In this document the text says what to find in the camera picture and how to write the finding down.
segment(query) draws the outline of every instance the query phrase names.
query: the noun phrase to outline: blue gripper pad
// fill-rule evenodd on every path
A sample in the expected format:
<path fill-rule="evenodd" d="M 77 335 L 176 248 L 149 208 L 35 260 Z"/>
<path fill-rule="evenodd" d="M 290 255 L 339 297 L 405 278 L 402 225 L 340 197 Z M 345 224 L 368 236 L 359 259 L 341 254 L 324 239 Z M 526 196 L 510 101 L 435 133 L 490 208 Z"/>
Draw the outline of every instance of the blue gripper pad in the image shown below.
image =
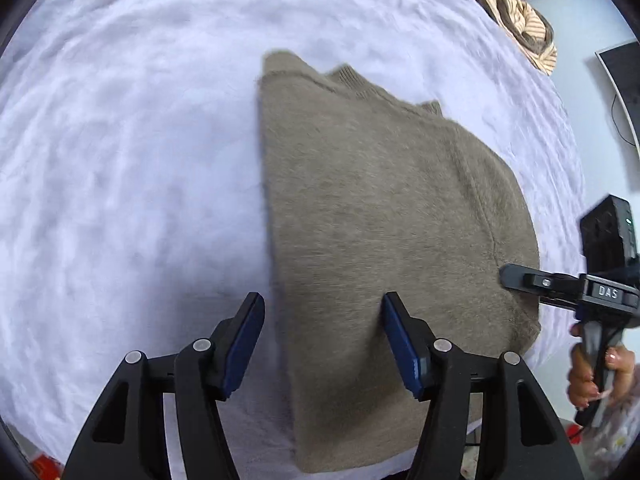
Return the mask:
<path fill-rule="evenodd" d="M 227 398 L 240 387 L 264 324 L 264 300 L 259 294 L 256 296 L 226 354 L 222 393 Z"/>
<path fill-rule="evenodd" d="M 382 300 L 382 323 L 404 387 L 419 400 L 424 392 L 420 381 L 420 359 L 402 323 L 401 316 L 386 294 Z"/>

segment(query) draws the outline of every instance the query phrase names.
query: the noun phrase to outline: red object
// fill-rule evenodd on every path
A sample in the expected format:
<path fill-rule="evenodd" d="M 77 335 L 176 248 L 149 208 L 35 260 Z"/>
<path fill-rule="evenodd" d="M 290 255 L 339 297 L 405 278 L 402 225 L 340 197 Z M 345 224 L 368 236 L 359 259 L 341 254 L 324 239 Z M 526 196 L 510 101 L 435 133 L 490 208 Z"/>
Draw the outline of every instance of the red object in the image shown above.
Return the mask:
<path fill-rule="evenodd" d="M 31 462 L 31 467 L 40 480 L 60 480 L 62 475 L 62 466 L 47 455 L 37 457 Z"/>
<path fill-rule="evenodd" d="M 569 437 L 569 442 L 574 445 L 580 444 L 582 442 L 582 434 L 580 431 L 582 430 L 581 426 L 577 424 L 572 424 L 566 429 L 566 436 Z"/>

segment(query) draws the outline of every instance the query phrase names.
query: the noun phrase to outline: striped clothing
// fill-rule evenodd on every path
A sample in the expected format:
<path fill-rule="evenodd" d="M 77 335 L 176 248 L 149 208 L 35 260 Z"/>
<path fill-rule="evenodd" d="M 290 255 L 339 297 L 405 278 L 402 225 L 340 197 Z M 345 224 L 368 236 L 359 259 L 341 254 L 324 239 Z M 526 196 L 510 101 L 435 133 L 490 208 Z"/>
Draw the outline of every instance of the striped clothing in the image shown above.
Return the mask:
<path fill-rule="evenodd" d="M 550 75 L 558 50 L 554 30 L 542 14 L 522 0 L 483 0 L 489 15 L 513 38 L 533 65 Z"/>

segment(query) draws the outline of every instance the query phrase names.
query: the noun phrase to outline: sweater sleeve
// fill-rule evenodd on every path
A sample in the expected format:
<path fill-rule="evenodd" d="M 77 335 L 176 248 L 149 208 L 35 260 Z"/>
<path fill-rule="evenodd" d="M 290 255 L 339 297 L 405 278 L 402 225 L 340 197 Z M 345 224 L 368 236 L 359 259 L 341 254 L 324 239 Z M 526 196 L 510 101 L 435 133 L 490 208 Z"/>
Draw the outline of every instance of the sweater sleeve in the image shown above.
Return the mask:
<path fill-rule="evenodd" d="M 618 466 L 640 433 L 640 365 L 625 398 L 607 407 L 599 428 L 583 433 L 582 446 L 589 467 L 598 478 L 606 478 Z"/>

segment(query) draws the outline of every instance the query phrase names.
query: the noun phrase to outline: floor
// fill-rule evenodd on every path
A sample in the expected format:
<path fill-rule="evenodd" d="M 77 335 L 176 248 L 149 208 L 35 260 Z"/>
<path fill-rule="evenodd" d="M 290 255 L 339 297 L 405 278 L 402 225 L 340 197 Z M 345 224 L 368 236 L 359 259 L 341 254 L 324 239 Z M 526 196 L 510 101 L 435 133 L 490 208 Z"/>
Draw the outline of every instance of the floor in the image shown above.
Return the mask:
<path fill-rule="evenodd" d="M 628 200 L 640 218 L 640 158 L 635 147 L 620 139 L 611 118 L 614 89 L 594 53 L 633 41 L 634 35 L 611 0 L 529 0 L 556 32 L 558 66 L 551 79 L 564 101 L 574 129 L 586 181 L 587 208 L 611 193 Z M 633 140 L 620 104 L 614 106 L 620 133 Z M 640 352 L 640 330 L 625 342 Z M 575 410 L 566 398 L 570 345 L 562 349 L 536 377 L 561 418 Z"/>

